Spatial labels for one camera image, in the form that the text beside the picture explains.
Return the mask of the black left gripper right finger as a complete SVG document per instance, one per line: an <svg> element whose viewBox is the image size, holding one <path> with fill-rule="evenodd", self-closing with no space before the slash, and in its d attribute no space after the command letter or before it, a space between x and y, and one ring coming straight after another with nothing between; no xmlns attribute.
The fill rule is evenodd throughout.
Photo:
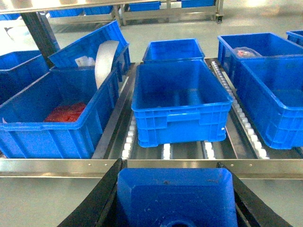
<svg viewBox="0 0 303 227"><path fill-rule="evenodd" d="M234 173L232 183L239 227L290 227Z"/></svg>

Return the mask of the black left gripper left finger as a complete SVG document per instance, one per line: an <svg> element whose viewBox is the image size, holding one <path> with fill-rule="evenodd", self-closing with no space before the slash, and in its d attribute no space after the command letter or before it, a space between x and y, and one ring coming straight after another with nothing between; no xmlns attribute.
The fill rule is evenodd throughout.
<svg viewBox="0 0 303 227"><path fill-rule="evenodd" d="M60 227L114 227L116 225L117 179L127 168L121 158L110 167L82 203L60 224Z"/></svg>

